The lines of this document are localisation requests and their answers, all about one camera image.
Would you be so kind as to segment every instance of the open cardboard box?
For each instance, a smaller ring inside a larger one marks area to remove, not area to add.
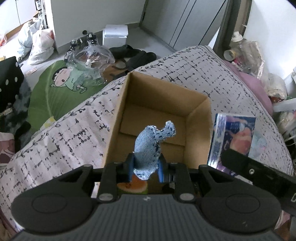
[[[167,162],[189,168],[207,164],[212,114],[209,98],[177,84],[132,72],[127,75],[112,130],[105,163],[125,161],[134,151],[135,140],[148,125],[158,129],[172,121],[176,136],[161,143]],[[157,172],[148,181],[148,192],[161,192]]]

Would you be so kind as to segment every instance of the door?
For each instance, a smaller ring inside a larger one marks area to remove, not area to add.
[[[171,43],[171,46],[175,50],[181,50],[199,45],[224,2],[225,0],[196,0],[180,33],[175,33],[173,39],[176,39],[176,42]]]
[[[20,24],[31,20],[36,14],[35,0],[16,0]]]
[[[6,0],[0,5],[0,33],[8,33],[20,26],[15,0]]]
[[[142,27],[170,43],[189,0],[148,0]]]

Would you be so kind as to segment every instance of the white box lid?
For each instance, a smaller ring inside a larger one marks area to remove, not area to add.
[[[128,27],[126,25],[107,24],[104,35],[105,37],[128,36]]]

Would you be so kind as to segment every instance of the white box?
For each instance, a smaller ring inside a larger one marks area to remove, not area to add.
[[[103,46],[107,48],[121,47],[126,44],[128,27],[126,25],[107,24],[103,30]]]

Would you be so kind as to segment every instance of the green leaf-shaped mat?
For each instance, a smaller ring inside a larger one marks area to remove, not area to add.
[[[72,91],[68,87],[54,87],[53,74],[65,67],[63,60],[59,60],[49,66],[39,77],[39,81],[34,87],[28,110],[28,122],[31,124],[32,132],[36,132],[51,116],[57,121],[64,114],[71,111],[81,102],[98,93],[105,84],[93,85],[89,80],[85,80],[83,87],[87,90]]]

